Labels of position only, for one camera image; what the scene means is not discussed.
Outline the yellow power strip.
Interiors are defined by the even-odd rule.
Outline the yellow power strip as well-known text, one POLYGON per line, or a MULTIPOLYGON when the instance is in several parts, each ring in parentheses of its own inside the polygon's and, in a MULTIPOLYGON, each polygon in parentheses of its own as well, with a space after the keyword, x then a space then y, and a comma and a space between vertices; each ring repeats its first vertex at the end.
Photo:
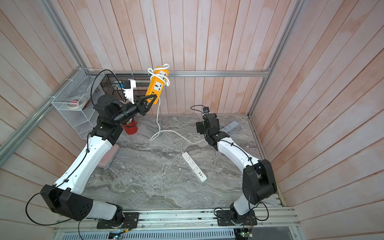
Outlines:
POLYGON ((169 64, 164 64, 162 67, 156 67, 154 69, 148 68, 148 73, 150 74, 150 85, 147 90, 147 95, 156 94, 158 96, 157 100, 153 105, 156 105, 159 101, 163 88, 170 85, 170 80, 168 78, 169 64))

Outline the white power strip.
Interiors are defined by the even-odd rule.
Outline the white power strip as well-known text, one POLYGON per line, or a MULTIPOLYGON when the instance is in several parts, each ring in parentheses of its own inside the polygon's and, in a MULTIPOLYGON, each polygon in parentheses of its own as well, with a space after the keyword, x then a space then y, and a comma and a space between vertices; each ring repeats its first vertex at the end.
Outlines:
POLYGON ((196 174, 198 179, 203 183, 207 180, 207 176, 204 174, 204 172, 200 169, 200 167, 196 164, 196 162, 192 159, 192 157, 187 153, 184 152, 182 154, 182 157, 187 162, 187 164, 190 166, 192 171, 196 174))

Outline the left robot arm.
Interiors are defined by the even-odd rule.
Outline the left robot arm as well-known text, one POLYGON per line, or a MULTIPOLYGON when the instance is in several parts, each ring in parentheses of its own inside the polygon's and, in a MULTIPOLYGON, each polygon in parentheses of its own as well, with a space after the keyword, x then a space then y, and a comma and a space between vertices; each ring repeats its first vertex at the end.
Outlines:
POLYGON ((41 197, 53 213, 76 221, 105 220, 114 228, 123 223, 122 207, 84 197, 82 193, 99 162, 118 140, 123 124, 137 114, 144 116, 156 100, 156 95, 141 96, 135 103, 123 104, 112 95, 98 98, 94 105, 99 114, 97 125, 87 137, 85 148, 55 184, 41 190, 41 197))

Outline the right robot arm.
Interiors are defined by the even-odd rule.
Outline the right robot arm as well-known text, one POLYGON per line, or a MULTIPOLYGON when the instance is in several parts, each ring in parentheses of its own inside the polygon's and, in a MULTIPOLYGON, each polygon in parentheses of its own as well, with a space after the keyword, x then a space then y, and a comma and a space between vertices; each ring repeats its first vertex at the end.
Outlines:
POLYGON ((262 200, 277 192, 272 165, 266 159, 253 157, 238 146, 228 133, 222 132, 216 114, 203 115, 203 120, 197 122, 196 127, 197 133, 204 135, 210 146, 231 160, 242 172, 243 193, 225 214, 226 219, 238 224, 245 215, 253 214, 253 209, 262 200))

